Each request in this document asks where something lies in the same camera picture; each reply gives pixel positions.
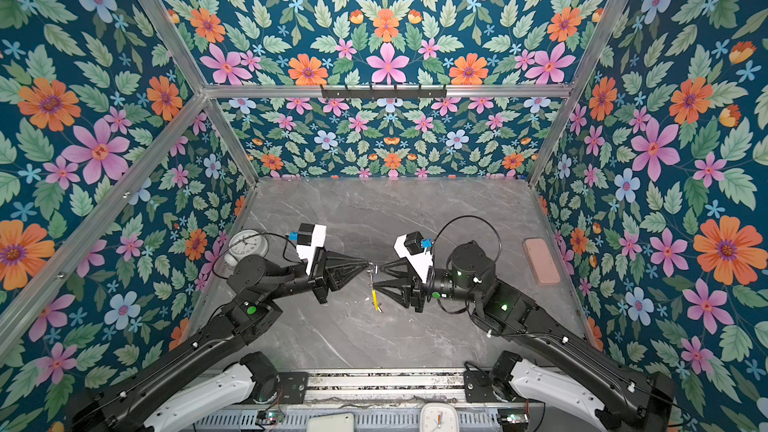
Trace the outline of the large grey perforated keyring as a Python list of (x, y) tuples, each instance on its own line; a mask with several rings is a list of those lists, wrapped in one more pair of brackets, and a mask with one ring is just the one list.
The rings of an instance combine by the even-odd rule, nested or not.
[(377, 313), (382, 313), (381, 304), (377, 295), (377, 291), (375, 289), (376, 276), (378, 275), (378, 266), (375, 264), (370, 265), (368, 268), (368, 275), (369, 275), (369, 285), (371, 288), (371, 300), (372, 300), (374, 310)]

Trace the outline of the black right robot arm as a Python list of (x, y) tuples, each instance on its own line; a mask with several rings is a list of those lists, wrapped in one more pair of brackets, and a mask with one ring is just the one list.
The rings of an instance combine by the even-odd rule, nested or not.
[(616, 361), (557, 322), (541, 305), (496, 275), (496, 263), (474, 241), (457, 246), (437, 268), (428, 250), (402, 247), (377, 267), (376, 291), (416, 312), (432, 300), (460, 302), (491, 338), (514, 342), (545, 362), (501, 355), (490, 374), (515, 396), (559, 409), (600, 431), (665, 431), (676, 386)]

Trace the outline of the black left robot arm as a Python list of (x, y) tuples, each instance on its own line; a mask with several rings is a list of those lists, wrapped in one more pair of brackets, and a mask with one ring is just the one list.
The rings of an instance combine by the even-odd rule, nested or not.
[(161, 358), (115, 385), (88, 390), (66, 406), (68, 431), (181, 431), (232, 404), (270, 402), (287, 386), (261, 352), (249, 353), (217, 376), (200, 376), (244, 349), (279, 319), (282, 297), (311, 292), (321, 303), (370, 262), (319, 248), (310, 262), (281, 267), (260, 255), (240, 260), (227, 284), (234, 297)]

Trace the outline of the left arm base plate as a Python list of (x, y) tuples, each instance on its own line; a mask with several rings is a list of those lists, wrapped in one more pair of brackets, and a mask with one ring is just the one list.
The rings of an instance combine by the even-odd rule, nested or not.
[(278, 372), (255, 381), (246, 395), (244, 404), (298, 405), (304, 402), (308, 391), (309, 374), (306, 372)]

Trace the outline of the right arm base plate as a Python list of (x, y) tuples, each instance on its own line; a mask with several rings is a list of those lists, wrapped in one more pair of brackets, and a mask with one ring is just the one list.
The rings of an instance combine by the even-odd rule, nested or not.
[(511, 385), (477, 369), (463, 371), (464, 395), (468, 403), (524, 403)]

